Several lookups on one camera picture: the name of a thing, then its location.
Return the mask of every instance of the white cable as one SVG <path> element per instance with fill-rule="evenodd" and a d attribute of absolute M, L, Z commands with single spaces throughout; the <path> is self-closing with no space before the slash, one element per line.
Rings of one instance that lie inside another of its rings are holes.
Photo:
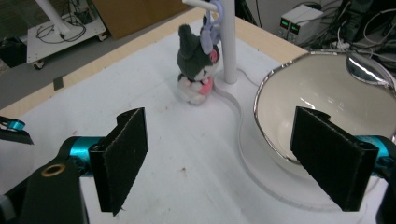
<path fill-rule="evenodd" d="M 340 20 L 341 16 L 344 15 L 344 13 L 347 11 L 347 7 L 350 5 L 350 1 L 346 3 L 346 6 L 344 7 L 343 11 L 341 14 L 338 16 L 337 20 Z"/>
<path fill-rule="evenodd" d="M 347 23 L 347 21 L 344 21 L 344 22 L 340 25 L 340 27 L 338 28 L 338 31 L 337 31 L 337 38 L 338 38 L 337 48 L 341 49 L 342 51 L 345 51 L 345 50 L 344 50 L 344 47 L 343 47 L 343 44 L 344 44 L 344 43 L 341 43 L 340 32 L 341 32 L 341 28 L 343 28 L 343 26 L 344 26 L 346 23 Z"/>
<path fill-rule="evenodd" d="M 364 26 L 363 36 L 368 42 L 370 42 L 372 44 L 381 44 L 384 40 L 386 40 L 388 38 L 388 36 L 390 35 L 393 28 L 395 28 L 396 24 L 392 26 L 392 28 L 389 30 L 389 32 L 379 42 L 375 42 L 375 41 L 369 39 L 366 35 L 366 30 L 367 30 L 367 27 L 369 26 L 370 22 L 372 22 L 376 17 L 378 17 L 379 15 L 388 13 L 388 12 L 392 12 L 392 11 L 396 11 L 396 8 L 391 8 L 391 9 L 380 11 L 377 14 L 375 14 L 369 21 L 367 21 L 366 25 Z"/>
<path fill-rule="evenodd" d="M 373 48 L 369 48 L 369 50 L 371 51 L 370 58 L 372 58 L 374 55 L 374 50 L 373 50 Z"/>
<path fill-rule="evenodd" d="M 393 43 L 393 42 L 396 42 L 396 39 L 394 39 L 394 40 L 389 40 L 389 41 L 387 42 L 387 44 L 390 44 L 390 43 Z"/>
<path fill-rule="evenodd" d="M 375 56 L 377 56 L 379 58 L 386 59 L 387 61 L 385 63 L 389 63 L 389 62 L 396 63 L 396 59 L 392 59 L 390 57 L 387 57 L 387 56 L 384 56 L 384 55 L 381 55 L 381 54 L 377 54 L 377 53 L 373 53 L 373 52 L 369 52 L 369 51 L 365 51 L 365 50 L 358 50 L 358 52 L 359 53 L 369 53 L 369 54 L 375 55 Z"/>

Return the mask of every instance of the black foam pad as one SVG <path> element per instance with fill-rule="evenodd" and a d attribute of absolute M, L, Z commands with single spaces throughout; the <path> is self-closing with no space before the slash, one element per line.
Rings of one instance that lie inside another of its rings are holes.
<path fill-rule="evenodd" d="M 118 126 L 90 150 L 103 212 L 122 208 L 149 150 L 144 108 L 117 117 Z"/>
<path fill-rule="evenodd" d="M 329 118 L 297 106 L 290 150 L 343 211 L 359 211 L 378 148 L 358 140 Z"/>

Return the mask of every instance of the electronic equipment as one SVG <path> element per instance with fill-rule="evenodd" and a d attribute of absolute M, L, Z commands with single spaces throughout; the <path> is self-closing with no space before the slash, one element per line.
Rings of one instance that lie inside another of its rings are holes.
<path fill-rule="evenodd" d="M 311 7 L 300 5 L 293 10 L 285 13 L 280 17 L 279 29 L 277 31 L 277 36 L 286 39 L 288 36 L 288 31 L 290 29 L 290 22 L 301 15 L 305 14 L 307 11 L 311 10 Z"/>
<path fill-rule="evenodd" d="M 341 7 L 345 7 L 349 0 L 344 0 Z M 374 0 L 350 0 L 350 6 L 342 17 L 346 24 L 342 28 L 342 37 L 347 42 L 356 42 L 364 37 L 364 27 L 367 22 L 378 12 L 390 8 L 396 8 L 395 1 Z M 375 28 L 392 20 L 392 13 L 384 14 L 370 22 L 366 28 L 366 34 L 370 34 Z"/>
<path fill-rule="evenodd" d="M 320 16 L 323 14 L 314 8 L 291 20 L 287 40 L 293 44 L 301 44 L 314 36 L 320 26 Z"/>

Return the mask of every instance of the white bowl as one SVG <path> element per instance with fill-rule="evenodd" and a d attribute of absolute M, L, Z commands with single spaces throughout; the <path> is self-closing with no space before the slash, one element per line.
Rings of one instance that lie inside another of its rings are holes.
<path fill-rule="evenodd" d="M 352 135 L 396 133 L 396 97 L 381 86 L 357 80 L 346 68 L 344 53 L 311 52 L 270 73 L 259 87 L 254 115 L 269 154 L 283 168 L 309 176 L 290 151 L 295 107 L 331 116 Z"/>

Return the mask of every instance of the white pole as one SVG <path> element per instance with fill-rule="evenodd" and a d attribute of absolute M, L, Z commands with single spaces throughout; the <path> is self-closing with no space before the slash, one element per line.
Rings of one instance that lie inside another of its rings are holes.
<path fill-rule="evenodd" d="M 53 22 L 54 26 L 57 28 L 55 32 L 60 34 L 66 34 L 70 31 L 70 28 L 64 23 L 61 17 L 56 12 L 55 8 L 50 4 L 48 0 L 35 0 L 38 5 L 47 14 L 49 19 Z"/>
<path fill-rule="evenodd" d="M 193 7 L 202 7 L 211 11 L 218 11 L 213 4 L 202 0 L 182 0 L 184 4 Z M 236 40 L 235 40 L 235 1 L 220 0 L 223 4 L 224 18 L 220 24 L 222 58 L 224 63 L 225 82 L 236 82 Z"/>

